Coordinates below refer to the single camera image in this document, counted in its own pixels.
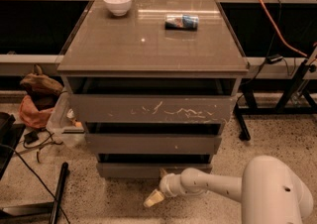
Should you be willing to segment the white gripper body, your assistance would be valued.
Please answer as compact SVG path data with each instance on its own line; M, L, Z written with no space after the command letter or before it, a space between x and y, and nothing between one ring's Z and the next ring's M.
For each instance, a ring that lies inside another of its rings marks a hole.
M182 192L180 175L174 173L166 174L160 180L159 190L165 197L176 197L180 195Z

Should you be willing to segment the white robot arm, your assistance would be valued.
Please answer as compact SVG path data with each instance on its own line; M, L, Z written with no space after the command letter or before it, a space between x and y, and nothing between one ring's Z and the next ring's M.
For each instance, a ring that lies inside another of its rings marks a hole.
M240 177L216 175L196 168L180 174L161 173L159 186L145 200L152 207L167 197L212 191L241 204L243 224L303 224L313 211L307 185L285 163L271 156L251 159Z

